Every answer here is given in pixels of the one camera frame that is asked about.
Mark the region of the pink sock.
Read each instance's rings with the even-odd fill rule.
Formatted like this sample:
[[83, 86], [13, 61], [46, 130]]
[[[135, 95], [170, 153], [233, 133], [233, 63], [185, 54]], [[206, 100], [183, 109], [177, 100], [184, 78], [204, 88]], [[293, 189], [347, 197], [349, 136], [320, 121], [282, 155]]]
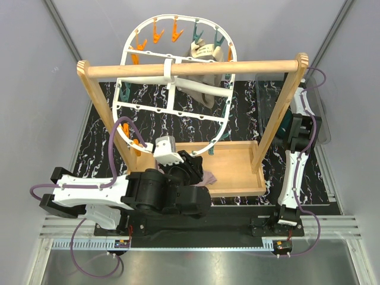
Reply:
[[217, 182], [216, 177], [208, 171], [205, 171], [203, 174], [203, 179], [199, 183], [189, 183], [185, 178], [180, 178], [179, 175], [176, 175], [175, 172], [178, 171], [179, 173], [183, 172], [183, 169], [180, 167], [174, 167], [171, 171], [168, 172], [169, 176], [174, 176], [174, 178], [171, 178], [172, 182], [177, 183], [180, 186], [207, 186], [212, 185]]

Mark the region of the white round clip hanger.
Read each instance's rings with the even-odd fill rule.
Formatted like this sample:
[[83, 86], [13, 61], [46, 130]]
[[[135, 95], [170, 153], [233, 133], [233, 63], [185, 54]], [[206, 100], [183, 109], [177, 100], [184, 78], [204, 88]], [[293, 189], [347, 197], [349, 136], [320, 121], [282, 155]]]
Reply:
[[[160, 20], [173, 20], [174, 17], [178, 17], [178, 21], [187, 21], [193, 23], [196, 19], [199, 19], [199, 24], [205, 24], [206, 26], [211, 27], [215, 31], [215, 27], [219, 27], [219, 34], [222, 34], [225, 37], [224, 43], [228, 44], [228, 61], [236, 62], [237, 61], [237, 53], [236, 48], [233, 44], [232, 39], [226, 33], [226, 31], [218, 26], [216, 23], [207, 20], [205, 18], [197, 18], [185, 15], [174, 15], [174, 14], [163, 14], [157, 15], [155, 17], [151, 17], [144, 22], [142, 22], [136, 29], [139, 30], [139, 33], [142, 32], [146, 27], [153, 26], [153, 19], [157, 18], [157, 22]], [[112, 114], [114, 119], [118, 119], [118, 109], [121, 107], [128, 107], [130, 109], [135, 110], [146, 110], [155, 113], [164, 113], [170, 115], [176, 115], [178, 117], [189, 117], [199, 119], [201, 121], [213, 121], [219, 124], [219, 129], [216, 133], [216, 136], [211, 139], [207, 146], [203, 147], [200, 150], [192, 150], [190, 155], [195, 157], [199, 156], [202, 153], [208, 152], [208, 149], [214, 147], [220, 140], [226, 138], [227, 135], [224, 133], [226, 129], [226, 125], [229, 121], [230, 116], [230, 105], [233, 98], [233, 88], [235, 83], [235, 75], [234, 74], [221, 74], [221, 81], [218, 87], [214, 87], [211, 85], [206, 85], [202, 83], [198, 83], [195, 81], [187, 80], [182, 77], [186, 75], [172, 75], [169, 72], [169, 68], [173, 64], [183, 64], [183, 63], [207, 63], [207, 62], [216, 62], [213, 60], [203, 60], [203, 59], [195, 59], [188, 56], [188, 53], [185, 56], [172, 55], [170, 53], [156, 53], [149, 50], [144, 49], [143, 51], [133, 50], [131, 48], [132, 42], [136, 42], [135, 40], [135, 32], [131, 33], [126, 40], [123, 55], [122, 55], [122, 64], [126, 64], [126, 60], [128, 57], [131, 58], [133, 53], [137, 53], [139, 57], [141, 55], [153, 56], [159, 59], [162, 59], [164, 62], [164, 74], [158, 77], [119, 77], [116, 81], [115, 94], [112, 104]], [[163, 108], [146, 106], [141, 104], [130, 103], [129, 100], [129, 92], [131, 84], [156, 84], [156, 85], [164, 85], [167, 87], [167, 105]], [[175, 102], [175, 93], [180, 88], [188, 88], [191, 90], [204, 92], [206, 94], [213, 95], [214, 97], [223, 97], [225, 99], [225, 105], [220, 117], [217, 116], [208, 116], [198, 113], [189, 113], [185, 111], [175, 110], [174, 102]]]

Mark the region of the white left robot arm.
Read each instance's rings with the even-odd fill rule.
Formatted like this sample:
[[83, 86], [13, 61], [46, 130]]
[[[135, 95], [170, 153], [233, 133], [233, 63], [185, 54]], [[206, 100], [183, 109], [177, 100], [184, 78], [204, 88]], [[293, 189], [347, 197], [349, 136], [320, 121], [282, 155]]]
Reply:
[[201, 185], [204, 171], [201, 156], [178, 152], [179, 163], [115, 178], [79, 178], [62, 167], [52, 175], [51, 194], [44, 194], [40, 208], [57, 217], [92, 220], [115, 235], [128, 229], [128, 212], [147, 216], [204, 217], [211, 195]]

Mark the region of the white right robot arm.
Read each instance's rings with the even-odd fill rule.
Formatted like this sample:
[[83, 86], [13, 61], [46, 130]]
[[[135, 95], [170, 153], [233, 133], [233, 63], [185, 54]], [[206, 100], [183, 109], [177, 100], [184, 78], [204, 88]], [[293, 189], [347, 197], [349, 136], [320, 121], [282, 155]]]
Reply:
[[290, 103], [283, 144], [286, 154], [286, 170], [270, 230], [283, 235], [289, 230], [301, 229], [300, 190], [306, 162], [316, 145], [322, 125], [321, 117], [312, 110], [307, 99], [305, 83], [300, 83]]

